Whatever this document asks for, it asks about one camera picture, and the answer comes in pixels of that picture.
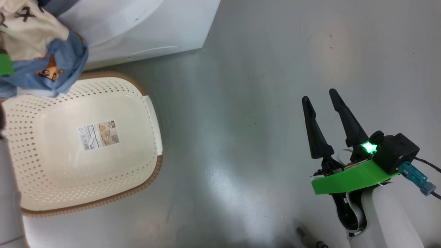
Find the white fabric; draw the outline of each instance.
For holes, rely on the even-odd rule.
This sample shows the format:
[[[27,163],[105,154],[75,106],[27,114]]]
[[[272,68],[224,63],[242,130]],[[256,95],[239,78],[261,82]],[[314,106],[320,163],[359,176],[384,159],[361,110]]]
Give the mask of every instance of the white fabric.
[[[0,0],[1,40],[12,61],[44,57],[54,39],[67,40],[69,30],[35,0]]]

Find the white appliance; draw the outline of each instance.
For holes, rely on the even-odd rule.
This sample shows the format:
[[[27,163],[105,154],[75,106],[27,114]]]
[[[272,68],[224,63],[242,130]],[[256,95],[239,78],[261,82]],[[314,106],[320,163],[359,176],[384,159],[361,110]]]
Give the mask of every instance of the white appliance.
[[[89,45],[86,69],[201,48],[220,0],[79,0],[58,19]]]

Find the blue clothing with cartoon print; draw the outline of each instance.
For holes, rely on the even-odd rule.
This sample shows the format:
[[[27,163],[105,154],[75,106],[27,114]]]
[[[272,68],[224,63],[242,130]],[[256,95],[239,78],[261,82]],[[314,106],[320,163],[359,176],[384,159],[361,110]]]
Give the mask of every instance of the blue clothing with cartoon print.
[[[17,95],[17,87],[48,90],[51,97],[67,93],[86,64],[89,50],[82,38],[69,31],[67,40],[54,39],[43,58],[14,61],[14,74],[0,77],[0,99]]]

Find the floor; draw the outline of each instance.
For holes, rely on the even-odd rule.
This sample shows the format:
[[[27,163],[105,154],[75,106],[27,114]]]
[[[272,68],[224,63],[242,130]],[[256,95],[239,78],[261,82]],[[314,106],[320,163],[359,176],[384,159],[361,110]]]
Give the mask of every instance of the floor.
[[[368,135],[404,133],[436,162],[441,139],[441,2],[222,0],[202,49],[109,70],[139,80],[164,144],[159,177],[103,207],[25,218],[33,248],[302,247],[302,224],[348,248],[330,196],[315,195],[301,98],[334,150],[336,88]],[[416,164],[435,185],[441,175]],[[441,201],[402,177],[390,188],[424,245],[441,244]]]

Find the laundry basket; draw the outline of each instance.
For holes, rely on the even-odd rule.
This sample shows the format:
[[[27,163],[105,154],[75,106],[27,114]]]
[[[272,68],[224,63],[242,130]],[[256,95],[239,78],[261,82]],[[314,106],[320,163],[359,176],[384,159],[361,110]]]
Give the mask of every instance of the laundry basket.
[[[141,85],[116,72],[83,74],[67,95],[3,103],[23,214],[101,206],[145,189],[161,169],[155,110]]]

